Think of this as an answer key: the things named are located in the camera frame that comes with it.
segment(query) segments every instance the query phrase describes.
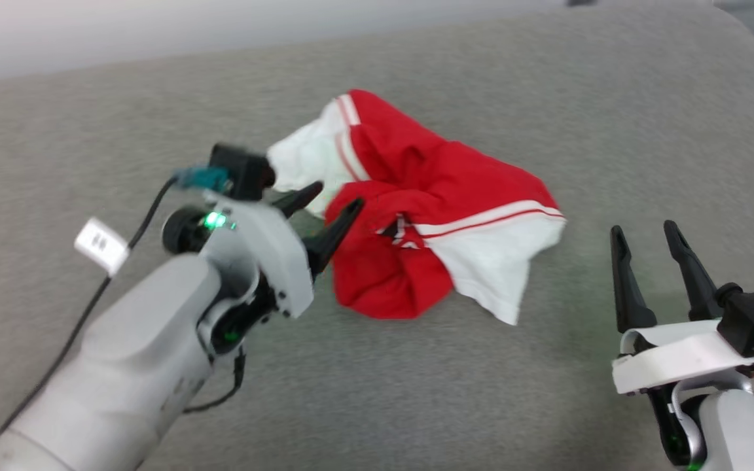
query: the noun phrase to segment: couch cushion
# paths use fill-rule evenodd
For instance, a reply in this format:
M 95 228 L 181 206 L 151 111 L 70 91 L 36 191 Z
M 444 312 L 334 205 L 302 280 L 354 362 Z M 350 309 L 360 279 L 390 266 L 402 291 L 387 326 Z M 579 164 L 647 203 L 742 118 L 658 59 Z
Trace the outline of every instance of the couch cushion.
M 175 167 L 219 140 L 264 148 L 351 87 L 547 182 L 569 224 L 532 265 L 520 326 L 458 295 L 378 322 L 322 277 L 305 316 L 251 335 L 243 390 L 181 418 L 146 468 L 667 468 L 649 403 L 611 382 L 609 229 L 625 229 L 662 321 L 688 308 L 665 218 L 716 283 L 754 289 L 754 38 L 693 4 L 0 82 L 0 421 L 101 279 L 72 250 L 87 218 L 130 235 Z M 156 224 L 101 306 L 165 258 Z M 200 400 L 228 384 L 221 372 Z

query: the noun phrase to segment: red stripe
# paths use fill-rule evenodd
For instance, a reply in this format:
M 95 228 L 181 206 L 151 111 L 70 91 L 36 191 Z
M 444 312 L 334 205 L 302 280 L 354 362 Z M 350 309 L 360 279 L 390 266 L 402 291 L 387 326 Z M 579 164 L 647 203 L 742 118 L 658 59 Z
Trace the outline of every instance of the red stripe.
M 339 106 L 339 111 L 342 111 L 342 120 L 344 120 L 345 126 L 347 126 L 348 128 L 350 128 L 350 126 L 351 126 L 351 117 L 348 116 L 348 112 L 345 111 L 345 105 L 342 102 L 342 98 L 337 98 L 336 99 L 336 104 Z
M 348 163 L 348 158 L 345 157 L 345 152 L 342 151 L 342 134 L 336 135 L 336 153 L 339 154 L 339 160 L 342 161 L 342 164 L 344 164 L 345 169 L 348 170 L 348 173 L 351 174 L 351 177 L 353 177 L 353 181 L 359 182 L 359 179 L 357 178 L 357 174 L 353 172 L 353 169 L 351 167 L 351 164 Z
M 422 235 L 421 238 L 423 238 L 423 239 L 431 239 L 432 237 L 446 236 L 448 234 L 452 234 L 453 232 L 459 232 L 459 230 L 471 229 L 473 227 L 487 226 L 488 224 L 493 224 L 495 222 L 499 222 L 500 220 L 506 220 L 506 218 L 521 217 L 521 215 L 528 215 L 528 214 L 531 214 L 531 213 L 543 213 L 544 215 L 547 215 L 548 217 L 564 218 L 562 215 L 549 214 L 548 212 L 545 212 L 542 209 L 526 209 L 526 211 L 521 211 L 521 212 L 518 212 L 518 213 L 514 213 L 512 215 L 507 215 L 506 217 L 495 218 L 495 220 L 489 220 L 489 221 L 485 221 L 485 222 L 480 222 L 478 224 L 473 224 L 472 226 L 459 227 L 458 229 L 448 230 L 447 232 L 443 232 L 443 233 L 440 233 L 440 234 Z

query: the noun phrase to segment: white wall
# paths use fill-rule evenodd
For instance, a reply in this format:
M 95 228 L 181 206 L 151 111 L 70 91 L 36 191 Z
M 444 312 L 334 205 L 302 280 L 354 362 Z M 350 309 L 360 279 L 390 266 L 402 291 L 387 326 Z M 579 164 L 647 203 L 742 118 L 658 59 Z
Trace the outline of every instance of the white wall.
M 562 5 L 563 0 L 0 0 L 0 78 Z

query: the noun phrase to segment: white fabric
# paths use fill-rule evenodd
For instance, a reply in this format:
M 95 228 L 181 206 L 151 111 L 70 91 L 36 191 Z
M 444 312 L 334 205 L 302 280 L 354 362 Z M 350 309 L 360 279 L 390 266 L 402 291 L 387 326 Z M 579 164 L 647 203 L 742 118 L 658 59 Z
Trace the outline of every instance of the white fabric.
M 530 260 L 557 244 L 565 225 L 562 217 L 532 212 L 431 237 L 425 243 L 450 272 L 456 291 L 475 299 L 496 319 L 516 325 Z
M 359 114 L 351 96 L 343 95 L 327 104 L 316 120 L 273 144 L 266 151 L 276 172 L 272 190 L 301 190 L 322 181 L 324 190 L 306 209 L 324 218 L 327 205 L 344 184 L 368 179 L 351 145 L 348 128 L 352 124 L 359 124 Z

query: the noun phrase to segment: green led light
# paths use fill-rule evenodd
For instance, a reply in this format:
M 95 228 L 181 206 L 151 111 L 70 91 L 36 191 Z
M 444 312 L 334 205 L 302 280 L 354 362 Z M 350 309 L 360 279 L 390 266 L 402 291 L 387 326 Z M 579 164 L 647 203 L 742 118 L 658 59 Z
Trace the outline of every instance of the green led light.
M 225 216 L 219 213 L 209 213 L 206 216 L 206 220 L 203 221 L 203 225 L 209 229 L 217 229 L 225 224 Z

